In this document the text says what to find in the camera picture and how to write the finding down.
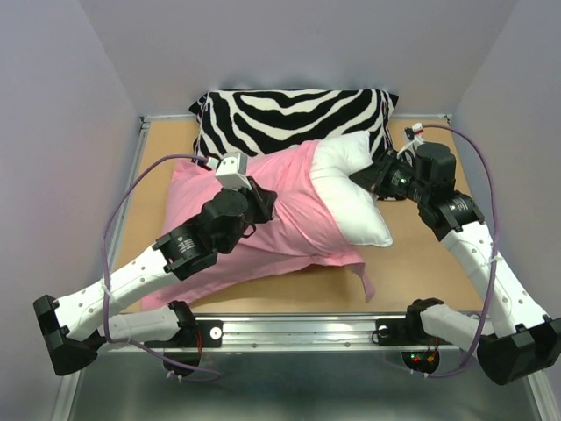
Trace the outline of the pink floral satin pillowcase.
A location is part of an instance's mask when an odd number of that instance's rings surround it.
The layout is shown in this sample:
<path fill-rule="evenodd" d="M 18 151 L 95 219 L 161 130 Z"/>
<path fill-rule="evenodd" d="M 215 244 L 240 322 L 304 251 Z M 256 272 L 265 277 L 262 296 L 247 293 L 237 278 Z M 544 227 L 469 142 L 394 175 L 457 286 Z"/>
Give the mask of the pink floral satin pillowcase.
<path fill-rule="evenodd" d="M 370 302 L 374 287 L 366 263 L 357 246 L 339 231 L 309 179 L 317 141 L 251 158 L 247 174 L 260 187 L 278 194 L 273 219 L 258 225 L 231 253 L 219 255 L 216 265 L 142 298 L 142 310 L 155 310 L 172 301 L 193 303 L 242 282 L 311 265 L 349 268 L 361 280 L 365 300 Z"/>

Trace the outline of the white pillow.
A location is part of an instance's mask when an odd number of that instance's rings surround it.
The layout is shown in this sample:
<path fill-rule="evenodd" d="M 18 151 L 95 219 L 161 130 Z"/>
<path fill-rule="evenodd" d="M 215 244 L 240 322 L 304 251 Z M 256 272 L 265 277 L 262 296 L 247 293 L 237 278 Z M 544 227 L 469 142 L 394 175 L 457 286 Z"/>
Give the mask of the white pillow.
<path fill-rule="evenodd" d="M 393 239 L 376 207 L 375 196 L 350 179 L 350 175 L 371 163 L 368 132 L 319 140 L 309 179 L 350 244 L 390 247 Z"/>

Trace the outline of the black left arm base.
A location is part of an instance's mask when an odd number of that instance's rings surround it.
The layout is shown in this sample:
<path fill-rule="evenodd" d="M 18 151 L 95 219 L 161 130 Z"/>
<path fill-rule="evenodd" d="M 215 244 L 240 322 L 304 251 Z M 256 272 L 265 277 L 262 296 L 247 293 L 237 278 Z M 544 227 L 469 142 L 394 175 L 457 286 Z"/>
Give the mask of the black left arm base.
<path fill-rule="evenodd" d="M 194 367 L 200 367 L 202 352 L 219 348 L 223 343 L 224 323 L 220 319 L 199 319 L 184 302 L 168 305 L 176 317 L 180 330 L 164 345 L 164 356 L 175 361 L 165 361 L 163 367 L 177 377 L 192 375 Z"/>

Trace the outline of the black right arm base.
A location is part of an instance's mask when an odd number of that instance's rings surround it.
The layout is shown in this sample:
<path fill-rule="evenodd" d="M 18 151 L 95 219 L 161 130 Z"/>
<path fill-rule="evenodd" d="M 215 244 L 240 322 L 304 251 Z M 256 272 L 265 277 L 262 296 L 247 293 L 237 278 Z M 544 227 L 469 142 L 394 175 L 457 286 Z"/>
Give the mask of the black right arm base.
<path fill-rule="evenodd" d="M 405 367 L 413 374 L 432 376 L 439 367 L 439 348 L 446 342 L 424 330 L 421 313 L 443 303 L 436 298 L 416 299 L 403 318 L 378 319 L 371 342 L 378 346 L 415 346 L 414 351 L 401 351 Z"/>

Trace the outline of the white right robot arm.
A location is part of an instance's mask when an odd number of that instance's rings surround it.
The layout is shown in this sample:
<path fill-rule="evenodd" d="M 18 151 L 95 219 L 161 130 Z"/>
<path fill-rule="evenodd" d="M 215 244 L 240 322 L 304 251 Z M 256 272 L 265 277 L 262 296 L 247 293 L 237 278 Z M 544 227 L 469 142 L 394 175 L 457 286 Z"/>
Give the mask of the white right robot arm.
<path fill-rule="evenodd" d="M 420 219 L 455 257 L 483 300 L 479 318 L 436 298 L 417 299 L 405 317 L 386 326 L 378 342 L 403 339 L 423 345 L 441 339 L 475 357 L 498 385 L 553 366 L 560 356 L 560 321 L 525 290 L 497 249 L 474 200 L 456 189 L 456 158 L 449 147 L 425 143 L 408 164 L 390 150 L 351 180 L 380 197 L 414 202 Z"/>

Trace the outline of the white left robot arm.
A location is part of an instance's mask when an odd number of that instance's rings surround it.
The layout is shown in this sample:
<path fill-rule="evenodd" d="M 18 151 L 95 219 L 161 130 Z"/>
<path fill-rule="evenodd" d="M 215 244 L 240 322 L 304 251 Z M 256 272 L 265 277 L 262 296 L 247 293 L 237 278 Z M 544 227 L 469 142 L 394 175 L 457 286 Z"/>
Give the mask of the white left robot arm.
<path fill-rule="evenodd" d="M 58 376 L 76 373 L 115 345 L 202 347 L 203 334 L 186 303 L 172 301 L 157 310 L 123 314 L 149 294 L 183 282 L 231 253 L 257 225 L 273 219 L 278 195 L 248 176 L 221 188 L 194 216 L 156 239 L 115 272 L 74 294 L 36 299 L 33 309 Z"/>

